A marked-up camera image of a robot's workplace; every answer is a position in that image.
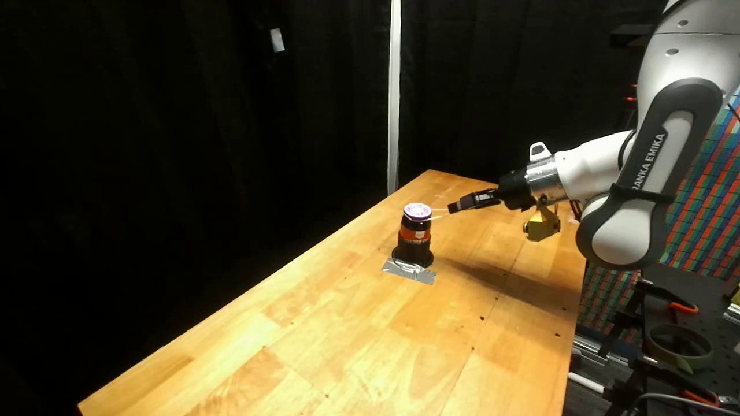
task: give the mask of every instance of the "jar lid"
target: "jar lid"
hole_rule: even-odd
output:
[[[429,219],[433,216],[433,208],[426,202],[407,202],[402,208],[402,214],[407,214],[410,219]]]

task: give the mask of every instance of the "wood grain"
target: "wood grain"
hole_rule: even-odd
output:
[[[583,256],[533,212],[446,214],[490,182],[426,170],[85,397],[98,414],[562,414]],[[433,283],[385,273],[402,206],[436,209]]]

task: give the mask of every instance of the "wooden table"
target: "wooden table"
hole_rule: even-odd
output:
[[[112,383],[83,414],[562,414],[583,256],[529,212],[446,214],[490,182],[426,170]],[[433,283],[381,266],[438,209]]]

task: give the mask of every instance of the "black backdrop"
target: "black backdrop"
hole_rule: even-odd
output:
[[[407,0],[402,182],[611,130],[655,10]],[[2,0],[0,400],[72,410],[381,198],[386,42],[386,0]]]

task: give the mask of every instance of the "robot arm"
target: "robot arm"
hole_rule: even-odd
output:
[[[529,164],[511,170],[485,206],[529,208],[565,198],[586,206],[578,249],[611,267],[657,261],[666,243],[666,208],[695,154],[731,105],[740,82],[740,3],[675,0],[653,33],[639,73],[639,127],[551,154],[529,148]],[[451,209],[477,208],[477,198]]]

